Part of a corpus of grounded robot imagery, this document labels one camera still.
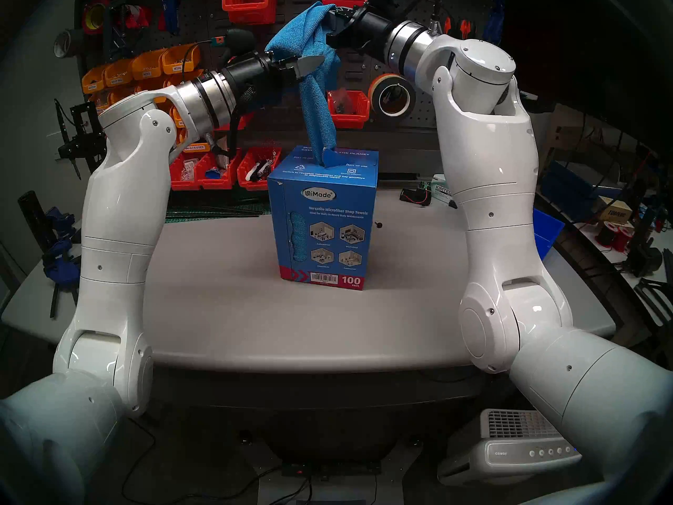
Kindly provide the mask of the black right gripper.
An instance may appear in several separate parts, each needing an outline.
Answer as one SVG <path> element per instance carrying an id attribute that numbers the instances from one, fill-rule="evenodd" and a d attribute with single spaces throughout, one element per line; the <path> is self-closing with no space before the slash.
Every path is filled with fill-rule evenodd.
<path id="1" fill-rule="evenodd" d="M 354 9 L 349 18 L 347 9 L 328 11 L 326 43 L 334 50 L 349 49 L 359 54 L 386 61 L 386 40 L 393 22 L 372 9 Z"/>

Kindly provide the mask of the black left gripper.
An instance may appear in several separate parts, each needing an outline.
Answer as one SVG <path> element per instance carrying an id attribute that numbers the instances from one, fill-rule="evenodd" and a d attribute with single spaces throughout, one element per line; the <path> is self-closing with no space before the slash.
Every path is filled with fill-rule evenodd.
<path id="1" fill-rule="evenodd" d="M 275 59 L 273 52 L 248 52 L 223 66 L 237 103 L 279 103 L 285 84 L 296 84 L 324 62 L 322 54 Z"/>

